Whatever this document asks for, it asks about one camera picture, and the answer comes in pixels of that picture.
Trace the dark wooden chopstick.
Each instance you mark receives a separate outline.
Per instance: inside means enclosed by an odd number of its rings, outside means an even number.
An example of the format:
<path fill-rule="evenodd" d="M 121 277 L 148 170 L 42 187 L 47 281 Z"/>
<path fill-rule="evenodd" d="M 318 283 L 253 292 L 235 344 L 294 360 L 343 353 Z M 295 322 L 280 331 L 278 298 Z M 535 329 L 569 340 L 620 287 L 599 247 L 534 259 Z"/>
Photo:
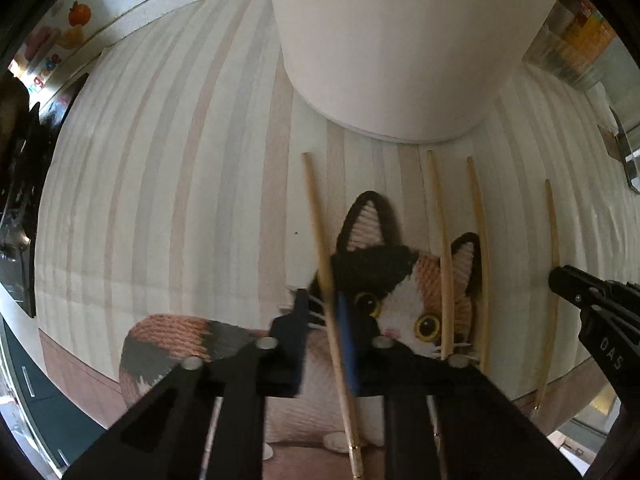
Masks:
<path fill-rule="evenodd" d="M 550 230 L 550 270 L 554 270 L 560 265 L 560 241 L 558 216 L 556 215 L 552 184 L 549 179 L 544 180 L 544 192 L 546 193 L 546 204 L 549 218 Z M 534 397 L 534 407 L 529 418 L 535 420 L 540 412 L 544 396 L 546 395 L 549 374 L 554 353 L 556 331 L 558 330 L 559 298 L 553 292 L 548 292 L 547 296 L 547 327 L 544 332 L 544 346 L 542 347 L 542 358 L 537 377 L 537 389 Z"/>

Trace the black smartphone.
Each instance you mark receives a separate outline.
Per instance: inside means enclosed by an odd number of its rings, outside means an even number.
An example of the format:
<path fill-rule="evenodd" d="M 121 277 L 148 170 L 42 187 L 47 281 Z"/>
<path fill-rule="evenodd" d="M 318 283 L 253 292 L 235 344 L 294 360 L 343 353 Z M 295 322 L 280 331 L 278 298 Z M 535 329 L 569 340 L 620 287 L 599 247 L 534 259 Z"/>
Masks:
<path fill-rule="evenodd" d="M 632 192 L 640 194 L 639 150 L 631 146 L 627 133 L 616 111 L 612 108 L 610 108 L 610 111 L 614 117 L 617 128 L 616 133 L 614 133 L 614 139 L 620 152 L 620 160 L 624 167 L 627 184 Z"/>

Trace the striped cat placemat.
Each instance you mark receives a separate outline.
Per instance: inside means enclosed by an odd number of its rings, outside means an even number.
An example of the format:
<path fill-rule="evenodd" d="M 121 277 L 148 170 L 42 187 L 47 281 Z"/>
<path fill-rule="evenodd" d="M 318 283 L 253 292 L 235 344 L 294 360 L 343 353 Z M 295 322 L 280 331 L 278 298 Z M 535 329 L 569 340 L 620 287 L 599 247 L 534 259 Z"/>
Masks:
<path fill-rule="evenodd" d="M 639 276 L 639 199 L 605 148 L 595 102 L 521 65 L 488 113 L 435 145 L 331 122 L 291 84 L 271 0 L 203 0 L 101 56 L 70 111 L 40 203 L 35 296 L 52 382 L 103 427 L 176 356 L 262 336 L 316 274 L 302 154 L 314 158 L 336 282 L 381 333 L 439 354 L 442 242 L 454 342 L 534 406 L 547 327 L 552 184 L 560 259 Z M 603 386 L 564 304 L 539 423 L 551 431 Z"/>

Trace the clear plastic container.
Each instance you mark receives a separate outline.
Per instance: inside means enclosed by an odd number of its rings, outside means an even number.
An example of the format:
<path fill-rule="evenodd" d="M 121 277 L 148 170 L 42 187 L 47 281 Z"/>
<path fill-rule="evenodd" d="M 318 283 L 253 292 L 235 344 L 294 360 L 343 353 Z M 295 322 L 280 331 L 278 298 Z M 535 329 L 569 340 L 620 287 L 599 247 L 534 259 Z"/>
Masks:
<path fill-rule="evenodd" d="M 602 78 L 598 59 L 616 37 L 589 0 L 558 0 L 523 61 L 577 90 L 588 90 Z"/>

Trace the white cylindrical utensil holder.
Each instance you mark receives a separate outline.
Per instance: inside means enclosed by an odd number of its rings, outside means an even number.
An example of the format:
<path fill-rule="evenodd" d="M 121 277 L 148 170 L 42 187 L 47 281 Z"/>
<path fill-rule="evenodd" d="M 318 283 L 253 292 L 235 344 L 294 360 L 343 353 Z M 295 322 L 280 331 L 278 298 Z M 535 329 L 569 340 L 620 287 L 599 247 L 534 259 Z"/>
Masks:
<path fill-rule="evenodd" d="M 518 68 L 556 0 L 272 0 L 288 78 L 367 136 L 455 139 Z"/>

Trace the black gas stove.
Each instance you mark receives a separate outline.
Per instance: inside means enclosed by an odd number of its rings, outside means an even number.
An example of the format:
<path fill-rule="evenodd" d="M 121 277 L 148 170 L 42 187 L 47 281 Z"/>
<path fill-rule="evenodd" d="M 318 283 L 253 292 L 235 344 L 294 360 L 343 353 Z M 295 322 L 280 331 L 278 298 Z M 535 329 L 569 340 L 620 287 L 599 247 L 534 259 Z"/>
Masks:
<path fill-rule="evenodd" d="M 36 316 L 35 244 L 44 181 L 62 125 L 84 88 L 76 79 L 45 109 L 28 105 L 24 84 L 1 81 L 1 285 L 30 317 Z"/>

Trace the fruit sticker poster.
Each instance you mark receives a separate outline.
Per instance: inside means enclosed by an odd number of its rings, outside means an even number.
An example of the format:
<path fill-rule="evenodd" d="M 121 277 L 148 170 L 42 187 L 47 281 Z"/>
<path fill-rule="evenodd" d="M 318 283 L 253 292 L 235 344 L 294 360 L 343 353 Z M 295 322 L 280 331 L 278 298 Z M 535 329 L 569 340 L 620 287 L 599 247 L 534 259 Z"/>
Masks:
<path fill-rule="evenodd" d="M 88 0 L 58 0 L 14 54 L 9 70 L 26 87 L 30 106 L 43 98 L 52 75 L 96 31 L 98 6 Z"/>

